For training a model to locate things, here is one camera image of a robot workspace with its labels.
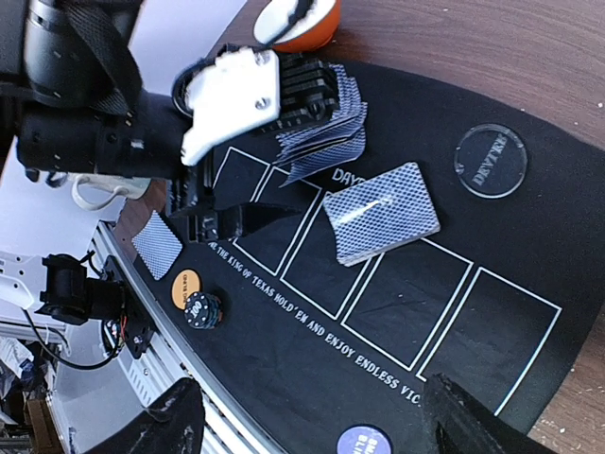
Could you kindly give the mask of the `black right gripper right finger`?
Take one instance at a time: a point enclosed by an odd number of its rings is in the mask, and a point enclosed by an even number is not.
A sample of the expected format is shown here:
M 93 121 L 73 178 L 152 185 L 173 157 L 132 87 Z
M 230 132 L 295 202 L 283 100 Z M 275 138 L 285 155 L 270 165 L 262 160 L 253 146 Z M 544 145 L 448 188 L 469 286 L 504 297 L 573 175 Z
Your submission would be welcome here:
M 428 453 L 549 453 L 494 416 L 455 381 L 429 377 L 423 391 L 423 435 Z

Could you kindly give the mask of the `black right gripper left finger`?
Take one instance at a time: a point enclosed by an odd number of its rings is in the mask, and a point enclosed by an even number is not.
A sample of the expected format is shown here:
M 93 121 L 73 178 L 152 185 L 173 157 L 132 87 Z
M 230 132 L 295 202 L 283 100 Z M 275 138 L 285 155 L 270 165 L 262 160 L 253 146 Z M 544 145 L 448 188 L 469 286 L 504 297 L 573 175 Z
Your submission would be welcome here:
M 204 434 L 201 388 L 183 377 L 125 427 L 94 447 L 94 453 L 200 453 Z

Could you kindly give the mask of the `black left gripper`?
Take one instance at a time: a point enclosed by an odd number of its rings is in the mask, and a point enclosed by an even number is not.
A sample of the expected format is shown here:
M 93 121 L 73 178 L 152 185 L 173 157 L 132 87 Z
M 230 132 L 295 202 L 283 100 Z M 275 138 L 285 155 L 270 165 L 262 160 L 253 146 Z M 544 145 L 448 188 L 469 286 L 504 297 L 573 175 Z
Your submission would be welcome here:
M 169 95 L 145 90 L 129 48 L 137 1 L 5 1 L 1 5 L 1 137 L 18 140 L 31 180 L 43 171 L 167 181 L 165 211 L 185 217 L 195 242 L 231 240 L 293 215 L 289 207 L 244 202 L 218 209 L 213 147 L 196 166 L 181 160 L 192 126 L 185 84 L 225 52 L 186 67 Z M 248 132 L 316 126 L 339 108 L 330 65 L 275 51 L 279 117 Z

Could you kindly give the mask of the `purple small blind button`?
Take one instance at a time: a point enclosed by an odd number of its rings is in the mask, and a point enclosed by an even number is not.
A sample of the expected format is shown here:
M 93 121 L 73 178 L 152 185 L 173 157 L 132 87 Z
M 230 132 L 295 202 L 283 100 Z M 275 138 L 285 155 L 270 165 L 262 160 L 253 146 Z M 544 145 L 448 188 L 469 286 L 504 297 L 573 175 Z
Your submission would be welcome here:
M 367 425 L 344 430 L 337 440 L 337 454 L 392 454 L 392 445 L 379 428 Z

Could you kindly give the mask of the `black green chip stack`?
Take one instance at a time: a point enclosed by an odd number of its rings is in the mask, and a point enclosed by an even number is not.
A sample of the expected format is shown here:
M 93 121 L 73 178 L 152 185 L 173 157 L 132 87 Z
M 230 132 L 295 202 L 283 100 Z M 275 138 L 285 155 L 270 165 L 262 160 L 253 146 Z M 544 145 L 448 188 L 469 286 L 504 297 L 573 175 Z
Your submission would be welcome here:
M 214 329 L 223 318 L 220 300 L 214 294 L 200 291 L 186 299 L 183 313 L 186 323 L 197 330 Z

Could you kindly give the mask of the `orange big blind button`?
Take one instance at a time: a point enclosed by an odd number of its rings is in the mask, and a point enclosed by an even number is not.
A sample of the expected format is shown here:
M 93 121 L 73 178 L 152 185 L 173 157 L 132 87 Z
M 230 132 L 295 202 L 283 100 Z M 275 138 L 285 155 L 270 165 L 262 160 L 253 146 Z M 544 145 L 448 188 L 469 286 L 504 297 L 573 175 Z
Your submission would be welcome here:
M 202 291 L 199 274 L 191 269 L 181 271 L 172 283 L 171 297 L 174 306 L 179 310 L 185 310 L 187 299 L 199 291 Z

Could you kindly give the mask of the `single playing card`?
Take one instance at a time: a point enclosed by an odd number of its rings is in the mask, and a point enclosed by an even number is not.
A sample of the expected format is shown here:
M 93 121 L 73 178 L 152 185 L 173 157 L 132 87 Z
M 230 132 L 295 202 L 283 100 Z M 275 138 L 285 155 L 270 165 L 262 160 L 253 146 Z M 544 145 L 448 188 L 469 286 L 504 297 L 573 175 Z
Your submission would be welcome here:
M 351 267 L 420 238 L 441 224 L 419 166 L 408 162 L 324 199 L 337 262 Z

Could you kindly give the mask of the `deck of playing cards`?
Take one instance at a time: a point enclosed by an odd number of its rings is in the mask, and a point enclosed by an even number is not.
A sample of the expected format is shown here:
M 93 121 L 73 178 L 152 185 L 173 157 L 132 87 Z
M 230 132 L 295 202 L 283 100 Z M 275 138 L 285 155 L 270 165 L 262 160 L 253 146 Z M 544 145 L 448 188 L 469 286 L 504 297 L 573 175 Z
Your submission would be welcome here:
M 365 151 L 368 103 L 363 101 L 355 77 L 344 65 L 332 64 L 337 76 L 339 108 L 329 120 L 277 135 L 281 147 L 273 164 L 289 165 L 282 186 L 288 186 L 330 167 L 358 159 Z

